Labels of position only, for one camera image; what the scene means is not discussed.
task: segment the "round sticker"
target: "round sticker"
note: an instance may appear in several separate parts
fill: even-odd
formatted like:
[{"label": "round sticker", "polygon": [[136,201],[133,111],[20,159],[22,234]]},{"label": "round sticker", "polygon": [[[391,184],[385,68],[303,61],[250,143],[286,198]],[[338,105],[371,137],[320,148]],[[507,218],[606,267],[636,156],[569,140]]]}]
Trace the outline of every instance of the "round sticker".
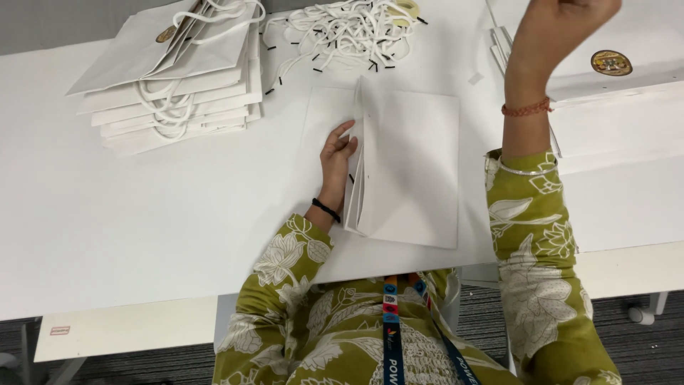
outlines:
[{"label": "round sticker", "polygon": [[165,42],[173,36],[173,34],[176,33],[176,27],[175,26],[170,26],[169,28],[166,29],[166,31],[161,32],[159,36],[157,36],[156,41],[157,42]]},{"label": "round sticker", "polygon": [[625,76],[632,73],[627,56],[615,51],[599,51],[592,56],[592,68],[608,76]]}]

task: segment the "sleeve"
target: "sleeve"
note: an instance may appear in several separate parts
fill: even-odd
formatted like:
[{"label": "sleeve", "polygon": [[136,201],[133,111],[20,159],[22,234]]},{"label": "sleeve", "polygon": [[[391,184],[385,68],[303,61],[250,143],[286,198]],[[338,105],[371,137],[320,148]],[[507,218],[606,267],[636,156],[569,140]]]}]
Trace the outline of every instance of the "sleeve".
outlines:
[{"label": "sleeve", "polygon": [[332,246],[326,233],[300,215],[280,228],[240,289],[212,384],[285,383],[296,345],[288,338],[292,315]]},{"label": "sleeve", "polygon": [[[553,153],[506,159],[509,169],[554,167]],[[575,240],[557,170],[525,176],[486,158],[492,243],[511,349],[526,383],[621,385],[592,322],[592,303],[575,275]]]}]

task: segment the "stack of paper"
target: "stack of paper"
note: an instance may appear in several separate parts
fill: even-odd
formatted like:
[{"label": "stack of paper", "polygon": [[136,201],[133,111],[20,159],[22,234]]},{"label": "stack of paper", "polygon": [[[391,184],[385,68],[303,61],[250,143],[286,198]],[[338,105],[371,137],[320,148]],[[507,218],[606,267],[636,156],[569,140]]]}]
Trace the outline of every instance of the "stack of paper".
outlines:
[{"label": "stack of paper", "polygon": [[[492,5],[502,72],[527,1]],[[547,94],[561,172],[684,155],[684,24],[677,0],[628,0],[553,72]]]},{"label": "stack of paper", "polygon": [[344,228],[370,238],[456,248],[455,97],[387,90],[361,77],[350,134]]},{"label": "stack of paper", "polygon": [[67,95],[84,94],[77,114],[92,114],[117,156],[245,129],[261,117],[263,17],[254,0],[182,0],[142,11]]}]

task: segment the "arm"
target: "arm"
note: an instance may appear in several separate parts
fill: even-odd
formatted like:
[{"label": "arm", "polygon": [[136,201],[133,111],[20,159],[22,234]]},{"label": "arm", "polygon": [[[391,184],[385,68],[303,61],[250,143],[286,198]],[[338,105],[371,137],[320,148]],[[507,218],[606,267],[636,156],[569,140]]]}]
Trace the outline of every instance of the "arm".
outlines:
[{"label": "arm", "polygon": [[[531,0],[505,77],[506,107],[545,98],[553,69],[617,12],[619,0]],[[575,241],[546,113],[506,117],[503,147],[488,154],[487,200],[501,298],[519,375],[534,384],[621,384],[573,270]]]},{"label": "arm", "polygon": [[[347,159],[357,143],[355,138],[339,137],[353,124],[336,128],[321,153],[324,182],[318,200],[336,211],[344,200]],[[216,355],[213,384],[285,383],[297,344],[289,335],[291,315],[330,255],[331,226],[332,217],[311,206],[304,217],[293,214],[278,230],[240,289],[228,334]]]}]

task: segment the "blue lanyard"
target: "blue lanyard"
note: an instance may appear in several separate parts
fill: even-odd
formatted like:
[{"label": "blue lanyard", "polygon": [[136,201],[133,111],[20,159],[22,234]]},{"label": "blue lanyard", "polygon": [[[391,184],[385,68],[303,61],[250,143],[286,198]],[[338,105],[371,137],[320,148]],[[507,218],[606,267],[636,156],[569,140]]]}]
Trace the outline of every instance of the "blue lanyard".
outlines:
[{"label": "blue lanyard", "polygon": [[[411,273],[408,281],[413,288],[420,294],[425,301],[427,309],[432,316],[432,299],[426,290],[426,285],[416,273]],[[402,353],[402,331],[399,328],[399,301],[397,297],[397,276],[391,275],[385,278],[384,295],[382,296],[382,334],[384,342],[384,385],[404,385],[404,355]],[[437,328],[444,345],[447,347],[447,354],[456,368],[458,377],[465,384],[481,385],[475,373],[463,358],[458,349],[453,345],[442,330],[432,319]]]}]

